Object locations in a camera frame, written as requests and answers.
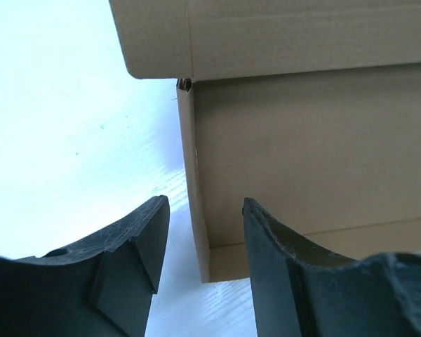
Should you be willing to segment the brown cardboard paper box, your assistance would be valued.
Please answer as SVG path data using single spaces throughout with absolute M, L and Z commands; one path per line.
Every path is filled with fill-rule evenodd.
M 421 1 L 112 1 L 128 73 L 175 79 L 201 279 L 241 208 L 352 258 L 421 251 Z

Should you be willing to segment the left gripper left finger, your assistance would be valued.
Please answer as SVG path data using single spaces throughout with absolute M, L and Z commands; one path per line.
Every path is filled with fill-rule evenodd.
M 42 257 L 0 257 L 0 336 L 144 336 L 170 206 L 156 196 Z

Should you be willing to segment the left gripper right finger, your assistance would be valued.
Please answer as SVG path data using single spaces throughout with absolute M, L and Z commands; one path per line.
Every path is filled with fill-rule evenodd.
M 354 260 L 243 204 L 259 336 L 421 336 L 421 253 Z

